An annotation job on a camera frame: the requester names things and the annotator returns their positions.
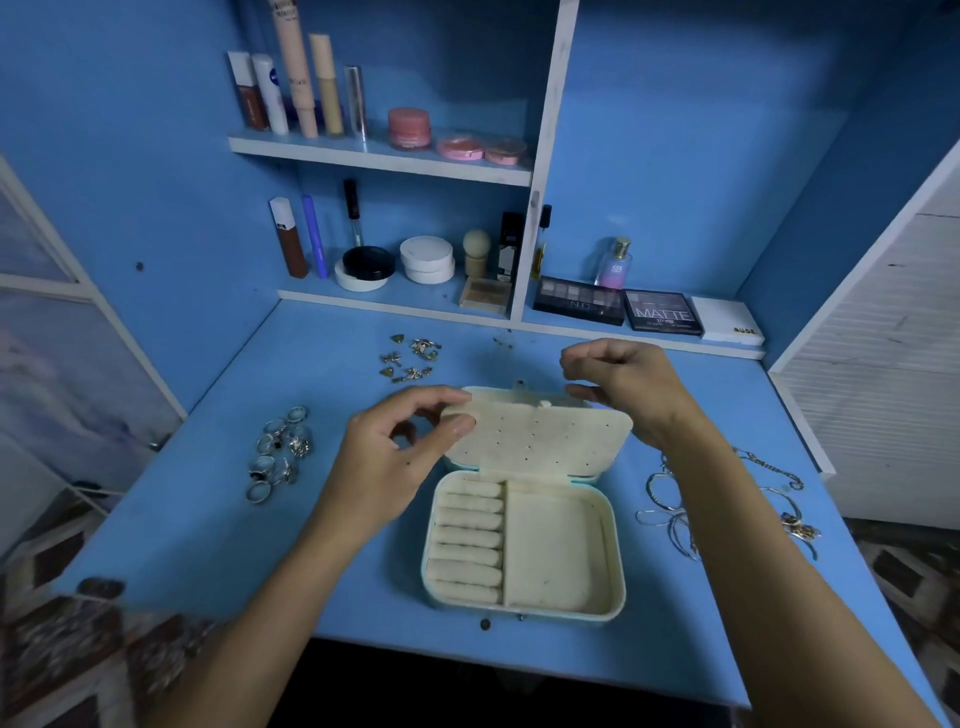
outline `left hand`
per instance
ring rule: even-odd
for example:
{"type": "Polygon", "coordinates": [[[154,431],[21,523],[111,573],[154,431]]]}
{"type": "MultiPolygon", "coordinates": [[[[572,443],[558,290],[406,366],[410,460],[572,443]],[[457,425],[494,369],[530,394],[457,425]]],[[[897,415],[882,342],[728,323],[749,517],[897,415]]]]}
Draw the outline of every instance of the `left hand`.
{"type": "Polygon", "coordinates": [[[441,456],[476,426],[470,415],[440,417],[446,405],[470,399],[469,392],[453,387],[414,386],[351,417],[307,533],[336,529],[360,548],[403,513],[441,456]],[[414,415],[434,425],[419,440],[410,422],[414,415]],[[399,435],[409,448],[394,442],[399,435]]]}

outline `pink compact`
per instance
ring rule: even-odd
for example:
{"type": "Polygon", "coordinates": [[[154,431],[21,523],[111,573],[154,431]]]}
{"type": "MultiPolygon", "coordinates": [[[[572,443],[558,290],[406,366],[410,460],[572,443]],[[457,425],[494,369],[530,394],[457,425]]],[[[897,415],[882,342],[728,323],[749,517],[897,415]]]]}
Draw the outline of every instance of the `pink compact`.
{"type": "Polygon", "coordinates": [[[437,154],[447,159],[476,161],[483,158],[483,144],[472,136],[450,136],[437,142],[437,154]]]}
{"type": "Polygon", "coordinates": [[[430,146],[430,114],[423,109],[400,107],[387,111],[390,143],[397,149],[423,149],[430,146]]]}
{"type": "Polygon", "coordinates": [[[527,153],[527,145],[519,139],[501,139],[487,147],[484,156],[494,164],[513,166],[527,153]]]}

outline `blue desk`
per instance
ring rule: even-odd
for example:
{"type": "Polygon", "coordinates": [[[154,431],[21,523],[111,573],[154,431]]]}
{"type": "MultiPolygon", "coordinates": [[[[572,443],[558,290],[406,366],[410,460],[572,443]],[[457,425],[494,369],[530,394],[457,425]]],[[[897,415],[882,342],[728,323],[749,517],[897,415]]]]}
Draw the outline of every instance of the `blue desk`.
{"type": "MultiPolygon", "coordinates": [[[[122,579],[132,609],[228,619],[284,554],[307,517],[347,418],[393,391],[378,355],[392,334],[444,345],[428,381],[560,391],[557,364],[570,339],[414,319],[333,306],[280,302],[151,467],[57,582],[122,579]],[[310,408],[315,452],[300,481],[264,505],[244,501],[246,463],[267,420],[294,404],[310,408]]],[[[414,359],[408,349],[404,363],[414,359]]],[[[932,690],[877,590],[760,365],[671,352],[681,378],[731,443],[799,475],[804,519],[823,531],[817,568],[941,715],[932,690]]],[[[403,516],[361,553],[337,586],[317,635],[543,673],[634,686],[719,703],[747,694],[703,567],[681,556],[637,509],[660,455],[630,438],[599,487],[617,516],[627,605],[605,627],[438,610],[420,584],[420,555],[439,469],[403,516]]],[[[784,478],[754,468],[762,485],[784,478]]]]}

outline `fingernail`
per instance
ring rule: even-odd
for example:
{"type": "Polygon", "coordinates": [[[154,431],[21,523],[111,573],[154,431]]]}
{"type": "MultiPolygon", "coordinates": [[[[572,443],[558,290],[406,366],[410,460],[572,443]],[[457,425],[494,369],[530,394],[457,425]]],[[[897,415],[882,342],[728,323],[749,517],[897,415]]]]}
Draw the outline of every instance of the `fingernail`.
{"type": "Polygon", "coordinates": [[[457,415],[453,418],[453,431],[463,437],[473,431],[477,426],[477,421],[470,415],[457,415]]]}

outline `ring roll slot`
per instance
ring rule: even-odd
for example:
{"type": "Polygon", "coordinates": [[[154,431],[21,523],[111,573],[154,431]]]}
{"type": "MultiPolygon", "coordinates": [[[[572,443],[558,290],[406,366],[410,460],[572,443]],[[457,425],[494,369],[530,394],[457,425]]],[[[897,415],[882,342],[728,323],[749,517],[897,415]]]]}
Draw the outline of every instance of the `ring roll slot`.
{"type": "Polygon", "coordinates": [[[437,596],[456,601],[480,604],[499,604],[500,590],[493,587],[478,587],[475,584],[456,584],[452,581],[427,579],[427,585],[437,596]]]}
{"type": "Polygon", "coordinates": [[[430,545],[430,558],[447,561],[470,561],[473,564],[483,564],[488,567],[499,567],[503,563],[503,554],[492,548],[454,546],[437,544],[436,542],[430,545]]]}
{"type": "Polygon", "coordinates": [[[482,496],[460,496],[455,493],[437,494],[437,505],[443,508],[463,508],[465,511],[485,511],[503,513],[503,501],[500,498],[482,496]]]}
{"type": "Polygon", "coordinates": [[[474,584],[478,587],[498,587],[503,583],[503,571],[483,564],[468,561],[429,559],[426,562],[426,577],[437,581],[453,581],[458,584],[474,584]]]}
{"type": "Polygon", "coordinates": [[[437,544],[456,546],[480,546],[481,548],[503,546],[503,534],[499,531],[478,531],[475,528],[457,528],[449,525],[434,526],[432,540],[437,544]]]}
{"type": "Polygon", "coordinates": [[[453,480],[442,486],[441,493],[457,496],[502,497],[503,486],[499,483],[479,483],[475,480],[453,480]]]}
{"type": "Polygon", "coordinates": [[[503,526],[503,516],[499,513],[468,511],[463,508],[437,508],[436,525],[455,525],[461,528],[481,528],[495,531],[503,526]]]}

